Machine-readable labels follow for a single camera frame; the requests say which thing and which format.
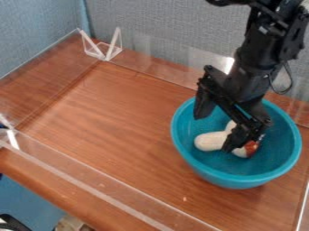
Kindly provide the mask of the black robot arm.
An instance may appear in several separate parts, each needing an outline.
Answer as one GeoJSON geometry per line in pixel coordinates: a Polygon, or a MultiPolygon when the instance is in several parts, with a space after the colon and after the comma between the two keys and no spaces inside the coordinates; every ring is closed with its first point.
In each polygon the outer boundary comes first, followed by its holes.
{"type": "Polygon", "coordinates": [[[272,125],[264,96],[281,70],[304,49],[309,25],[309,0],[205,0],[210,5],[248,5],[252,8],[245,40],[236,51],[230,73],[204,67],[193,115],[202,119],[220,107],[236,123],[222,150],[230,152],[260,141],[272,125]]]}

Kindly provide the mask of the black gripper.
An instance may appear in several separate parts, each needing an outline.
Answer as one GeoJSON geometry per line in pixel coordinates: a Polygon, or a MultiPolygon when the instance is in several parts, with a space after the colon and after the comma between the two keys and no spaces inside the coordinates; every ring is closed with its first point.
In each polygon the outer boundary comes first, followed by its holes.
{"type": "Polygon", "coordinates": [[[268,81],[261,75],[253,75],[241,68],[226,74],[214,66],[206,65],[197,87],[194,118],[206,118],[218,106],[233,120],[226,125],[228,138],[221,150],[233,154],[256,154],[265,138],[264,132],[272,125],[271,115],[263,104],[269,89],[268,81]]]}

